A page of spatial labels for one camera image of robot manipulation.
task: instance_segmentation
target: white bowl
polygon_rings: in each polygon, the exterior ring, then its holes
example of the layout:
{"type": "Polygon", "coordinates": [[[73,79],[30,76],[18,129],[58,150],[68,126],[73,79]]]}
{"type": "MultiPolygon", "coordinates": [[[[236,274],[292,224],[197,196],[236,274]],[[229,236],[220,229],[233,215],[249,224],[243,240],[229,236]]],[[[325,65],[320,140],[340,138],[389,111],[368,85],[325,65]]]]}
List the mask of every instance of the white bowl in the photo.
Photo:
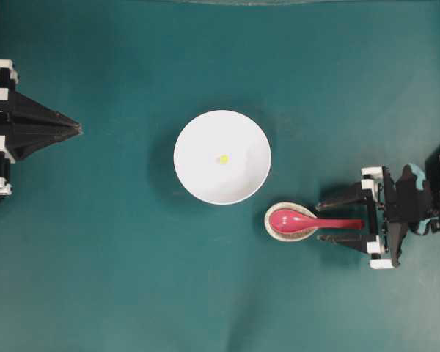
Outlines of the white bowl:
{"type": "Polygon", "coordinates": [[[183,186],[204,202],[227,205],[253,195],[271,168],[263,130],[234,111],[199,115],[181,131],[174,163],[183,186]]]}

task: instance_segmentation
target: robotic arm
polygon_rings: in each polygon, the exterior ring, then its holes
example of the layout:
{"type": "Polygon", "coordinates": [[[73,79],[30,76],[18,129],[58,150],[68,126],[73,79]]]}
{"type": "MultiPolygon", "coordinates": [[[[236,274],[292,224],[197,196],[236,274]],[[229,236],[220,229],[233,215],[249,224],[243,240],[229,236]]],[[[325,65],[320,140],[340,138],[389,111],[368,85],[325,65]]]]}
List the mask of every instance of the robotic arm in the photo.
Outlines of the robotic arm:
{"type": "Polygon", "coordinates": [[[321,235],[318,238],[369,254],[371,268],[397,268],[401,246],[408,232],[415,235],[440,232],[440,192],[432,191],[425,173],[414,164],[404,166],[396,182],[385,166],[363,168],[359,183],[324,199],[316,210],[325,211],[354,203],[367,208],[368,233],[353,237],[321,235]],[[378,211],[383,215],[381,234],[378,231],[378,211]]]}

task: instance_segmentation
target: pink spoon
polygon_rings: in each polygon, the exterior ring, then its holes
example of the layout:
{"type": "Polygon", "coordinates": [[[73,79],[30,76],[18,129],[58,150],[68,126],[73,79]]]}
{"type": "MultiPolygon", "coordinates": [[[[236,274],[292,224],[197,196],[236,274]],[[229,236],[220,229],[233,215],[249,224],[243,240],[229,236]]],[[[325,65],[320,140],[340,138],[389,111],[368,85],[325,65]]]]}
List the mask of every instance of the pink spoon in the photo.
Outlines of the pink spoon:
{"type": "Polygon", "coordinates": [[[274,211],[269,217],[269,223],[274,231],[284,234],[316,229],[361,230],[364,228],[361,219],[318,219],[291,209],[274,211]]]}

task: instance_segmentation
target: small yellow object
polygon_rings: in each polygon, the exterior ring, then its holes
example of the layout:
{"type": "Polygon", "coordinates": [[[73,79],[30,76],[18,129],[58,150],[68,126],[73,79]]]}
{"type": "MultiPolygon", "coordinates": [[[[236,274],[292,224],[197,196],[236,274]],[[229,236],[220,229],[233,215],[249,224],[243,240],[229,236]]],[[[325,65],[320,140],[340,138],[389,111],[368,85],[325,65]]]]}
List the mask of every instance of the small yellow object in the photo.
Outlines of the small yellow object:
{"type": "Polygon", "coordinates": [[[223,154],[217,159],[218,163],[221,165],[226,165],[228,163],[228,155],[223,154]]]}

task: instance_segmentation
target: teal table surface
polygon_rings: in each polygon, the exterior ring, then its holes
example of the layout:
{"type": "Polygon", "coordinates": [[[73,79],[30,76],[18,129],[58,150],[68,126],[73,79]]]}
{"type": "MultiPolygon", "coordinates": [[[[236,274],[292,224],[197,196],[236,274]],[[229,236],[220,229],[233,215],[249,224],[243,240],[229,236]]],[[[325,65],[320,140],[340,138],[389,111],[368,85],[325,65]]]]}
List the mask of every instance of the teal table surface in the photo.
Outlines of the teal table surface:
{"type": "MultiPolygon", "coordinates": [[[[440,235],[402,266],[263,228],[363,166],[440,145],[440,1],[275,7],[2,1],[18,91],[84,135],[14,165],[0,204],[0,352],[440,351],[440,235]],[[183,126],[232,109],[267,134],[265,185],[193,198],[183,126]]],[[[360,214],[349,209],[349,215],[360,214]]]]}

